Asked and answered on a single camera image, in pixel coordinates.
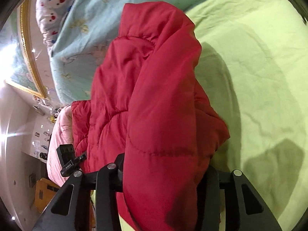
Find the pink blanket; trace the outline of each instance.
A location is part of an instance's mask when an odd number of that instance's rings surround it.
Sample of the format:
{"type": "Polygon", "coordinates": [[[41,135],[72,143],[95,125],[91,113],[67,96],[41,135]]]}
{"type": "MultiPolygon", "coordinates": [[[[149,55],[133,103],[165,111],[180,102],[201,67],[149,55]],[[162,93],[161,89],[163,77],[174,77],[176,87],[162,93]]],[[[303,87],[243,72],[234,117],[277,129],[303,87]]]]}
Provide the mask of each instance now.
{"type": "Polygon", "coordinates": [[[73,132],[72,109],[69,105],[61,110],[56,124],[54,125],[47,158],[48,177],[60,187],[64,184],[68,177],[64,178],[60,174],[62,167],[58,158],[57,147],[61,144],[70,143],[73,143],[73,132]]]}

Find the bright light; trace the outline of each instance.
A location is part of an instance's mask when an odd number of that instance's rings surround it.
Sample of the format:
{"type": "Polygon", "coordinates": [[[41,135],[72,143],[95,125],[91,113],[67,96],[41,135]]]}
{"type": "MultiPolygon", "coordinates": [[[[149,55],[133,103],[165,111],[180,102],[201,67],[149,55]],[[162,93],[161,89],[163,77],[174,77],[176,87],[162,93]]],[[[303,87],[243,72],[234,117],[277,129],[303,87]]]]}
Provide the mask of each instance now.
{"type": "Polygon", "coordinates": [[[0,82],[9,79],[14,73],[12,64],[16,55],[16,44],[9,44],[0,50],[0,82]]]}

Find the framed painting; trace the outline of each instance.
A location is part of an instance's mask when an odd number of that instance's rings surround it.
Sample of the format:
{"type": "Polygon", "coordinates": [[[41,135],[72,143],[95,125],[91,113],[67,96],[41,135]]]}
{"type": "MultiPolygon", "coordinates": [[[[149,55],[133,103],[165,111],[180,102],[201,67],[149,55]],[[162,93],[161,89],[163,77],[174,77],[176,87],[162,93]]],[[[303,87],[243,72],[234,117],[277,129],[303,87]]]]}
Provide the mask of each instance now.
{"type": "Polygon", "coordinates": [[[30,38],[30,0],[15,9],[0,32],[1,79],[37,97],[46,98],[30,38]]]}

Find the red puffer jacket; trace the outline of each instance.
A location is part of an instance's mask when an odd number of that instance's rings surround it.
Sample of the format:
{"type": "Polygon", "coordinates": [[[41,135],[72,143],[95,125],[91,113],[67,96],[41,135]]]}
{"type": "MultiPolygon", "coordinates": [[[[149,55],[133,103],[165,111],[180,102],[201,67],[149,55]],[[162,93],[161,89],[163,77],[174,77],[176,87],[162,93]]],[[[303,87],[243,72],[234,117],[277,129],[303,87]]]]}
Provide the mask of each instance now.
{"type": "Polygon", "coordinates": [[[170,4],[126,4],[91,100],[72,104],[85,172],[125,152],[118,209],[136,230],[193,230],[196,187],[229,137],[195,78],[201,46],[193,30],[170,4]]]}

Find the wall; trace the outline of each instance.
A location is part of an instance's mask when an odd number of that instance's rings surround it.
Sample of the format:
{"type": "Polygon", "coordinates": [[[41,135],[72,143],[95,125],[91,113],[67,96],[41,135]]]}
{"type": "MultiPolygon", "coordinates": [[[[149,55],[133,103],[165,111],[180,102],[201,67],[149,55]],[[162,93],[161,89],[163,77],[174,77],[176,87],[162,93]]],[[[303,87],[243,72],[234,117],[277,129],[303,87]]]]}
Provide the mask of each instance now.
{"type": "Polygon", "coordinates": [[[9,85],[0,88],[0,197],[24,231],[32,230],[39,216],[33,206],[35,187],[29,187],[28,176],[36,173],[39,179],[41,168],[38,159],[22,152],[24,135],[33,131],[25,128],[29,110],[9,85]]]}

